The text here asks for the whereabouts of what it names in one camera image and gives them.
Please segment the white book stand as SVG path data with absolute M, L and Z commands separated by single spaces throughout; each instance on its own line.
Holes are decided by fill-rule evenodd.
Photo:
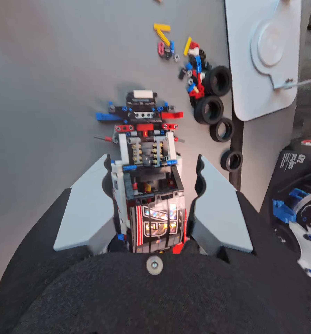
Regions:
M 249 121 L 292 104 L 302 1 L 225 1 L 234 111 Z

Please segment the black toy car set box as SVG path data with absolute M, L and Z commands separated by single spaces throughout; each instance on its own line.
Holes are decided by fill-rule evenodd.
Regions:
M 260 213 L 311 276 L 311 136 L 280 152 Z

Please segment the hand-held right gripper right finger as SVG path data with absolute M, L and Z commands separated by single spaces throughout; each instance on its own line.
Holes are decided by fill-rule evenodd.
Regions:
M 192 202 L 188 223 L 189 235 L 200 253 L 216 255 L 222 247 L 252 253 L 236 188 L 201 154 L 196 174 L 197 197 Z

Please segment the black flat strip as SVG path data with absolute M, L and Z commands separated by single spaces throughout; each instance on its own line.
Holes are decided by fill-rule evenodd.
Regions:
M 234 151 L 239 151 L 242 153 L 244 122 L 238 119 L 234 110 L 232 110 L 232 121 L 234 123 L 235 131 L 231 139 L 230 148 Z M 237 171 L 230 173 L 229 176 L 230 183 L 238 191 L 241 191 L 241 176 L 242 176 L 242 167 L 240 167 Z

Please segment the grey desk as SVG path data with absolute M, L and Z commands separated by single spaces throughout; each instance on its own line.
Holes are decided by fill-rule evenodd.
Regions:
M 227 145 L 191 114 L 179 64 L 157 53 L 154 23 L 169 24 L 180 54 L 187 38 L 228 64 L 223 1 L 0 1 L 0 270 L 49 206 L 104 153 L 112 127 L 95 120 L 108 101 L 154 90 L 185 113 L 177 146 L 187 201 L 197 155 L 220 170 Z

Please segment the partly built toy brick car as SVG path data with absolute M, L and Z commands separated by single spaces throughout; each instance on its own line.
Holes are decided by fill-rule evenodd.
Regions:
M 108 113 L 96 113 L 100 123 L 114 123 L 113 134 L 94 138 L 120 148 L 111 160 L 111 195 L 119 223 L 118 239 L 132 253 L 179 254 L 187 241 L 187 211 L 182 182 L 183 161 L 175 135 L 183 112 L 157 93 L 133 90 L 122 106 L 108 104 Z

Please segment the pile of mixed brick pieces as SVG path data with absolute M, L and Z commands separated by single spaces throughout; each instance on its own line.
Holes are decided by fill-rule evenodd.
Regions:
M 167 47 L 162 40 L 157 44 L 157 52 L 161 59 L 174 62 L 179 62 L 180 56 L 175 53 L 174 41 L 170 41 L 170 47 Z M 199 99 L 205 96 L 205 87 L 202 83 L 209 69 L 209 62 L 206 60 L 206 54 L 199 44 L 194 40 L 191 41 L 188 51 L 187 62 L 180 68 L 178 79 L 183 81 L 187 79 L 187 93 L 189 95 L 192 107 L 195 107 Z

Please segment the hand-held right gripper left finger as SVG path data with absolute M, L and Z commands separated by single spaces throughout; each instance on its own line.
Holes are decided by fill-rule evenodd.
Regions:
M 114 203 L 103 187 L 110 168 L 104 154 L 71 186 L 54 251 L 86 246 L 93 255 L 105 252 L 116 235 Z

